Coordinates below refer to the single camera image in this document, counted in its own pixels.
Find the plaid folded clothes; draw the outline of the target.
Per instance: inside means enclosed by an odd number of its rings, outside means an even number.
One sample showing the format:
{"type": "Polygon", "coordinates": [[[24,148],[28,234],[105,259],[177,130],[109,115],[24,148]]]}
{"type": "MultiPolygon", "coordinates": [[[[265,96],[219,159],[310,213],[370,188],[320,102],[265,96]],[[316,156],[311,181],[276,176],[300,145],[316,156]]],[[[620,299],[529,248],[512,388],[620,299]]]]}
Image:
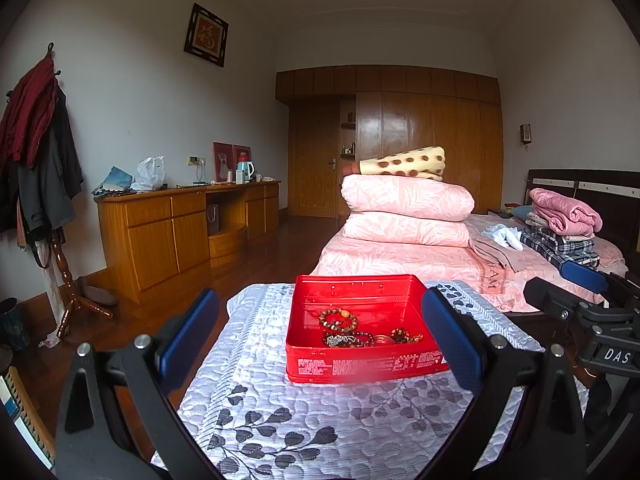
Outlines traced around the plaid folded clothes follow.
{"type": "Polygon", "coordinates": [[[526,226],[521,232],[520,241],[560,270],[564,263],[576,263],[594,270],[600,264],[593,238],[568,240],[548,228],[526,226]]]}

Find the pink bedspread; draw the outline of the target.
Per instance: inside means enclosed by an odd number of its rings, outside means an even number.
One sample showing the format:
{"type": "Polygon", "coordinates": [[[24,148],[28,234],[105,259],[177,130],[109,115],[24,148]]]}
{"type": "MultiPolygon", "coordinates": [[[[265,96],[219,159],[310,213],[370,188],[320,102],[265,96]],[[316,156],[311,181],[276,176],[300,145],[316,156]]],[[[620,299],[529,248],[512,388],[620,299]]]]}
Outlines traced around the pink bedspread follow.
{"type": "Polygon", "coordinates": [[[535,310],[523,289],[532,278],[564,288],[593,302],[602,297],[562,278],[560,271],[532,248],[521,252],[503,248],[482,232],[502,223],[496,217],[472,214],[462,221],[469,230],[469,247],[366,242],[344,237],[341,228],[322,249],[312,273],[317,276],[413,274],[425,283],[462,281],[502,312],[535,310]]]}

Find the pink folded clothes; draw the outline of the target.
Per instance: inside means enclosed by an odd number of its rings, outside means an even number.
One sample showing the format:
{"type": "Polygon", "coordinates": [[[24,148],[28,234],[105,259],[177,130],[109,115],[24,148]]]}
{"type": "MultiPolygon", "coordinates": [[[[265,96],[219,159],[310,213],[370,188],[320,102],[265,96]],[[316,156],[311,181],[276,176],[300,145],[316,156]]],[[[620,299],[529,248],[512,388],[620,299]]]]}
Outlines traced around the pink folded clothes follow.
{"type": "Polygon", "coordinates": [[[544,188],[533,188],[529,191],[529,197],[533,212],[546,220],[555,234],[589,236],[602,229],[600,214],[581,200],[544,188]]]}

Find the dark wooden headboard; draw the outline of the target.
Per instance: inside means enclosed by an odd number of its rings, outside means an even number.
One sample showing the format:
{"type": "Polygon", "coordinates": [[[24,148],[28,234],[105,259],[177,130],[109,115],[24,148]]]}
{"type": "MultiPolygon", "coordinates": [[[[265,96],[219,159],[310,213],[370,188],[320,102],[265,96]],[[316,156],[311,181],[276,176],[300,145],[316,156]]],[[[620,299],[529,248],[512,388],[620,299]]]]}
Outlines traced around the dark wooden headboard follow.
{"type": "Polygon", "coordinates": [[[629,257],[639,252],[639,173],[609,169],[529,169],[524,200],[529,191],[545,188],[581,200],[603,221],[598,235],[629,257]]]}

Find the white cloth on bed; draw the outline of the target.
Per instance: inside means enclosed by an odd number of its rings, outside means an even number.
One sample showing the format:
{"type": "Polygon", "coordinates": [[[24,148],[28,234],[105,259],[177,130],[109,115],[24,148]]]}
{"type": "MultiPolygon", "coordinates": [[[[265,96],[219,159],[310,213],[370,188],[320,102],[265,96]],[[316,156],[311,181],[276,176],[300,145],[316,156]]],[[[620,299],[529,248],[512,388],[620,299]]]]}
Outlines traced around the white cloth on bed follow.
{"type": "Polygon", "coordinates": [[[504,224],[499,223],[494,224],[493,226],[488,226],[488,228],[484,229],[482,234],[503,248],[511,248],[517,252],[521,252],[523,250],[523,244],[521,241],[522,231],[519,228],[505,226],[504,224]]]}

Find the grey slipper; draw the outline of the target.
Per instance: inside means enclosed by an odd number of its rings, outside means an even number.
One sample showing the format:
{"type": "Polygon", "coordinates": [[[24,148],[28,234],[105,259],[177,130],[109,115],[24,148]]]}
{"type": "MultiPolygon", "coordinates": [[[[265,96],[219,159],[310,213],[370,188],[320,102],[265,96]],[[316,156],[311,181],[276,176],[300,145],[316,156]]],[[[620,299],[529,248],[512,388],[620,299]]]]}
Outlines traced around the grey slipper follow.
{"type": "Polygon", "coordinates": [[[114,307],[117,304],[116,297],[107,289],[87,284],[80,285],[82,296],[91,300],[95,304],[103,307],[114,307]]]}

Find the wooden coat stand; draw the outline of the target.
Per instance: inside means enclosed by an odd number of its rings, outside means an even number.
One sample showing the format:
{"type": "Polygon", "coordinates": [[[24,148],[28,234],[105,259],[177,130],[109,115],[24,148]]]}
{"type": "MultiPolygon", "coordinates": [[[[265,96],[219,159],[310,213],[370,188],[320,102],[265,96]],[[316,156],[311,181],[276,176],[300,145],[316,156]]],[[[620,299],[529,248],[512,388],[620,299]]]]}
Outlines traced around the wooden coat stand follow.
{"type": "Polygon", "coordinates": [[[56,171],[65,190],[64,205],[67,206],[70,211],[70,214],[65,217],[64,221],[56,222],[55,225],[52,226],[50,234],[50,248],[55,256],[58,272],[60,272],[62,276],[66,298],[68,299],[60,322],[58,322],[58,330],[56,331],[58,339],[63,340],[70,331],[70,318],[74,312],[80,311],[81,309],[90,310],[110,320],[114,318],[114,313],[108,310],[107,307],[95,304],[82,296],[80,285],[85,284],[85,282],[83,280],[75,281],[73,279],[70,266],[68,265],[62,248],[65,242],[63,226],[65,223],[71,222],[74,218],[73,206],[70,204],[70,201],[80,193],[84,178],[82,177],[73,133],[70,128],[70,120],[68,119],[66,110],[66,95],[61,90],[59,84],[56,89],[55,108],[50,127],[50,141],[51,145],[55,147],[56,160],[58,161],[56,171]]]}

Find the grey leaf-pattern quilted mat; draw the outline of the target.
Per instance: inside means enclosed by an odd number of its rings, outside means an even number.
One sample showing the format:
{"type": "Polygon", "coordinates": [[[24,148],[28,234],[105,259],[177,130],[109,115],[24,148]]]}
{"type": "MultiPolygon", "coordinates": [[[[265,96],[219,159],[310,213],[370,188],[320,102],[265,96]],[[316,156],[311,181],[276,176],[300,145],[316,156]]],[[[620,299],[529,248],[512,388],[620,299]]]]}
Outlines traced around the grey leaf-pattern quilted mat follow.
{"type": "Polygon", "coordinates": [[[412,479],[472,396],[443,372],[370,384],[296,384],[286,374],[290,284],[254,284],[178,408],[228,479],[412,479]]]}

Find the wooden sideboard cabinet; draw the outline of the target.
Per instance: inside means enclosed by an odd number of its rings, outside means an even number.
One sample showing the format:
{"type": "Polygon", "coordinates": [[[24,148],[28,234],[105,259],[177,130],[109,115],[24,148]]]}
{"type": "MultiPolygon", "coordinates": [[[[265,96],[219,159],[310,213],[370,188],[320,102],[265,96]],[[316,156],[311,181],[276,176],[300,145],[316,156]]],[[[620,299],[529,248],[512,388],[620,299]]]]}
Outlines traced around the wooden sideboard cabinet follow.
{"type": "Polygon", "coordinates": [[[230,270],[280,219],[277,181],[103,197],[96,206],[112,284],[137,304],[230,270]],[[208,204],[220,210],[214,236],[207,233],[208,204]]]}

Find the spotted yellow folded blanket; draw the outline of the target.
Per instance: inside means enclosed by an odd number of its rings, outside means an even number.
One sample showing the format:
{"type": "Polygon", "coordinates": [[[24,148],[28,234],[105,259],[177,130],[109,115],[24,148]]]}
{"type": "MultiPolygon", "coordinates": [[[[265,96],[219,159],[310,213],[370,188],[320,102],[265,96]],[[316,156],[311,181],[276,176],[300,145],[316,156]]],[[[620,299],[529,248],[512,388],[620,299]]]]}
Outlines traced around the spotted yellow folded blanket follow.
{"type": "Polygon", "coordinates": [[[363,159],[358,174],[395,176],[441,181],[446,169],[446,152],[441,146],[416,148],[382,158],[363,159]]]}

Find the red tin box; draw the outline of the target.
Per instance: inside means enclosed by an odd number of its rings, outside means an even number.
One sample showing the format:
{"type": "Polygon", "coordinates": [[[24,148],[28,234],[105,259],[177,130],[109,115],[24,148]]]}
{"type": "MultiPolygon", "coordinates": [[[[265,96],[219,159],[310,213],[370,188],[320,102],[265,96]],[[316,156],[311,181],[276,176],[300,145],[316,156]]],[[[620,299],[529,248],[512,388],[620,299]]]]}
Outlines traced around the red tin box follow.
{"type": "Polygon", "coordinates": [[[296,278],[286,374],[298,384],[356,384],[425,376],[449,365],[422,318],[424,284],[414,275],[296,278]],[[388,334],[403,327],[424,339],[413,344],[328,348],[325,332],[388,334]]]}

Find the lower pink folded quilt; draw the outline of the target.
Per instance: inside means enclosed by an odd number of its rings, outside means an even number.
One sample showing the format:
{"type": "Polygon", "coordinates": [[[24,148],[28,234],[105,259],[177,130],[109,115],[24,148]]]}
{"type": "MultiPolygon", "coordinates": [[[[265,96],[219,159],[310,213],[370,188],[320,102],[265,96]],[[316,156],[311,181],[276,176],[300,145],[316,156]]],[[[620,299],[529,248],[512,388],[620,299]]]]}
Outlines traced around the lower pink folded quilt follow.
{"type": "Polygon", "coordinates": [[[470,233],[463,222],[420,219],[388,212],[353,212],[342,234],[366,242],[413,244],[463,248],[470,246],[470,233]]]}

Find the grey gift bag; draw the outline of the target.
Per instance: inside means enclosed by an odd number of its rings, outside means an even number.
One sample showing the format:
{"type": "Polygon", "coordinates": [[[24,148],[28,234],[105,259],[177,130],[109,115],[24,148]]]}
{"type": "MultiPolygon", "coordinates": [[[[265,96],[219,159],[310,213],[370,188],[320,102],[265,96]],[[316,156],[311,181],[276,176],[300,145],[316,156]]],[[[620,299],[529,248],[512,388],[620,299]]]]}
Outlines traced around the grey gift bag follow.
{"type": "Polygon", "coordinates": [[[220,232],[220,210],[218,204],[208,204],[206,208],[207,233],[214,236],[220,232]]]}

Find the blue cloth on sideboard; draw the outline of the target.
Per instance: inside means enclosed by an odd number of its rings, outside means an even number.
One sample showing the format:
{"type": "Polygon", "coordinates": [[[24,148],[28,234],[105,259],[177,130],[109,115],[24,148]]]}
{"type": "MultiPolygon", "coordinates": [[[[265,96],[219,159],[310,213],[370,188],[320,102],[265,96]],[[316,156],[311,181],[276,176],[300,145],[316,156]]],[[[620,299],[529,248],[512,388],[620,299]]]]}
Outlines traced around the blue cloth on sideboard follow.
{"type": "Polygon", "coordinates": [[[134,177],[131,174],[113,166],[105,179],[92,191],[92,196],[98,198],[128,193],[131,190],[132,182],[134,182],[134,177]]]}

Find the dark grey hanging coat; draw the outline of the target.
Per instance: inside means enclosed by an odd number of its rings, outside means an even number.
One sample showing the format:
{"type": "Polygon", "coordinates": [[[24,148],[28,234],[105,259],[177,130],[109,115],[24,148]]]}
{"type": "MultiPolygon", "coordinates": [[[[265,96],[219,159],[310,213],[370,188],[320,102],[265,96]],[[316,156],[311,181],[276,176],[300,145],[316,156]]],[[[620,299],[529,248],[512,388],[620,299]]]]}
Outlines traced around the dark grey hanging coat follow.
{"type": "Polygon", "coordinates": [[[76,152],[66,95],[56,92],[49,129],[43,135],[35,166],[8,162],[1,171],[1,229],[17,227],[22,217],[25,230],[40,237],[76,218],[72,199],[84,182],[76,152]]]}

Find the white plastic bag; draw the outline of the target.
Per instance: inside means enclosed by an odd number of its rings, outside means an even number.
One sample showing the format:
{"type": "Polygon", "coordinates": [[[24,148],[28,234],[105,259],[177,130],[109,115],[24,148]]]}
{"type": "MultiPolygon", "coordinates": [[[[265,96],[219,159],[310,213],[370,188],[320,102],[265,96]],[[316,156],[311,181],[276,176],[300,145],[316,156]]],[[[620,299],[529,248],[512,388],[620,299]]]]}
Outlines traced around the white plastic bag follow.
{"type": "Polygon", "coordinates": [[[165,184],[165,181],[165,157],[148,157],[138,163],[131,189],[137,193],[157,191],[165,184]]]}

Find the white electric kettle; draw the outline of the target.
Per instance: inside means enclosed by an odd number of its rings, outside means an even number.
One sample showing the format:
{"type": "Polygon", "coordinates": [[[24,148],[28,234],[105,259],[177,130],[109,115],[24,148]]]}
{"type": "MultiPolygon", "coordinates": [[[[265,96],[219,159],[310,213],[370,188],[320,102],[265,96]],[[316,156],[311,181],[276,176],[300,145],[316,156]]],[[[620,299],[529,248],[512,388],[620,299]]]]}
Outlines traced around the white electric kettle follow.
{"type": "Polygon", "coordinates": [[[236,169],[242,171],[243,181],[252,182],[255,174],[255,166],[250,160],[250,155],[247,152],[241,152],[238,156],[238,164],[236,169]]]}

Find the red hanging jacket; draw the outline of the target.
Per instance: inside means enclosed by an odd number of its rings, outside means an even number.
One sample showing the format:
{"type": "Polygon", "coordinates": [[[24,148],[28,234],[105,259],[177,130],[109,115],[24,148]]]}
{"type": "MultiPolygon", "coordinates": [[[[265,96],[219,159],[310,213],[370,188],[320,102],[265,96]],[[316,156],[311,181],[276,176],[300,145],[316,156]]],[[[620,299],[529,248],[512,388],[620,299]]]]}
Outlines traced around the red hanging jacket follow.
{"type": "Polygon", "coordinates": [[[57,88],[52,54],[47,53],[11,91],[1,119],[1,167],[11,160],[35,165],[52,120],[57,88]]]}

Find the wall phone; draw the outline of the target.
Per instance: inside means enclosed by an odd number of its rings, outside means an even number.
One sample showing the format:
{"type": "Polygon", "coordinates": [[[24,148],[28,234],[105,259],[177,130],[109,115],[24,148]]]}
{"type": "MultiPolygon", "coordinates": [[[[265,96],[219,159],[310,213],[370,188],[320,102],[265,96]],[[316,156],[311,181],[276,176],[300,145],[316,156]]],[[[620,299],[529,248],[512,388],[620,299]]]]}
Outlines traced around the wall phone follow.
{"type": "Polygon", "coordinates": [[[521,144],[528,145],[533,142],[532,126],[529,124],[521,124],[518,126],[520,132],[521,144]]]}

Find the wall power socket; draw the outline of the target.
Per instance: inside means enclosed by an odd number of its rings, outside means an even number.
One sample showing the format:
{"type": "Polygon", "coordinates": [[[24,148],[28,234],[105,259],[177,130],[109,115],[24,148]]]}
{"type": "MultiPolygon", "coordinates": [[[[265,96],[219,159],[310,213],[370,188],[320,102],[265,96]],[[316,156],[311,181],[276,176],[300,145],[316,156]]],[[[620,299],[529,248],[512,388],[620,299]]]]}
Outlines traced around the wall power socket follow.
{"type": "Polygon", "coordinates": [[[188,157],[188,165],[189,166],[204,166],[205,165],[205,158],[204,157],[198,157],[198,156],[189,156],[188,157]]]}

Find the red picture frame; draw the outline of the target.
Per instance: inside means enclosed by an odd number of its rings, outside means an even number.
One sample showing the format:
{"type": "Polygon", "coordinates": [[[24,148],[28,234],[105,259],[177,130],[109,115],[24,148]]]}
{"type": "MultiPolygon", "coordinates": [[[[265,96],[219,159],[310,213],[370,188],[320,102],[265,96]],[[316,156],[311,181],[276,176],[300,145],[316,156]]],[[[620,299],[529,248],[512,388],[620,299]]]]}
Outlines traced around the red picture frame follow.
{"type": "Polygon", "coordinates": [[[244,155],[247,160],[252,160],[252,151],[249,146],[214,142],[214,180],[216,182],[226,182],[228,180],[228,172],[235,172],[242,155],[244,155]]]}

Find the wooden wardrobe wall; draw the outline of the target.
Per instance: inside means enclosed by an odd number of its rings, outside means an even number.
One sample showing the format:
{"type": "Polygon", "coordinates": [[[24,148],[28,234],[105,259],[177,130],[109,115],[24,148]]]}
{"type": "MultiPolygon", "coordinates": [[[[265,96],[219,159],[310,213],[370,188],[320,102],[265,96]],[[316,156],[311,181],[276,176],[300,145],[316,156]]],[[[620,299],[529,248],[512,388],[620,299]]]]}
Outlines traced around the wooden wardrobe wall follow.
{"type": "Polygon", "coordinates": [[[277,74],[288,107],[288,212],[337,218],[345,169],[414,148],[446,152],[444,179],[475,210],[502,205],[503,123],[494,77],[420,66],[339,65],[277,74]]]}

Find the framed red wall calligraphy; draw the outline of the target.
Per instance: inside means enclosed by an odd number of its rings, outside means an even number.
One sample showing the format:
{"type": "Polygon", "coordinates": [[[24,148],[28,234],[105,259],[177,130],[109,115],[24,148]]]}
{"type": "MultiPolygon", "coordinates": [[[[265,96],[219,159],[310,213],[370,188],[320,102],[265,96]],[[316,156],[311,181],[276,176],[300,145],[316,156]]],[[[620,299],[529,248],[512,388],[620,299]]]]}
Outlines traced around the framed red wall calligraphy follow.
{"type": "Polygon", "coordinates": [[[224,67],[229,24],[222,18],[194,3],[189,18],[183,51],[224,67]]]}

